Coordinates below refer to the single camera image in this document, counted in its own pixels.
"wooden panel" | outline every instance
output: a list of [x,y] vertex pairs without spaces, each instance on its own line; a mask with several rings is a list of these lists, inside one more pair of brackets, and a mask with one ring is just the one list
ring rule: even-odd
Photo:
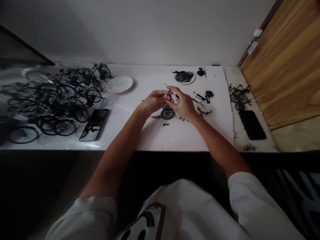
[[285,0],[241,66],[269,125],[276,129],[320,115],[320,10]]

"phone screen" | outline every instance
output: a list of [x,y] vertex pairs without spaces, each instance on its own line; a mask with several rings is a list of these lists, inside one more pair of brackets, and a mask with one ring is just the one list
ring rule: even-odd
[[239,111],[239,116],[249,139],[262,140],[267,138],[253,111]]
[[95,141],[103,127],[105,119],[107,118],[109,109],[96,109],[93,111],[89,121],[84,128],[79,141]]

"person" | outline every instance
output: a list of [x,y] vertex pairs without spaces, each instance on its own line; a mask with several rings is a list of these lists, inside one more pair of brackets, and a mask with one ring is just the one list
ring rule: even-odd
[[[51,227],[46,239],[304,239],[235,148],[195,110],[177,87],[153,91],[133,112],[103,154],[73,206]],[[176,93],[175,105],[172,99]],[[143,204],[135,222],[117,236],[121,178],[147,118],[169,105],[188,119],[222,167],[234,218],[207,192],[181,179],[161,186]]]

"white wall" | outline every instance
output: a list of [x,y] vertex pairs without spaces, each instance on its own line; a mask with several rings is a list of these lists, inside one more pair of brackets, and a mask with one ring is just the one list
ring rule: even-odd
[[2,0],[0,24],[53,61],[236,65],[275,0]]

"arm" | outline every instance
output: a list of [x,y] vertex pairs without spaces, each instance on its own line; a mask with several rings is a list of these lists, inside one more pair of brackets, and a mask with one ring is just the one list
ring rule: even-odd
[[80,198],[91,196],[117,198],[123,172],[135,151],[140,132],[150,114],[173,102],[166,90],[153,91],[133,112],[123,129],[103,154],[97,169]]
[[253,174],[237,150],[196,112],[192,98],[181,92],[177,87],[167,86],[167,88],[176,92],[179,96],[176,100],[180,102],[180,104],[175,105],[170,101],[167,103],[197,128],[203,137],[210,154],[222,167],[227,179],[236,172],[248,172]]

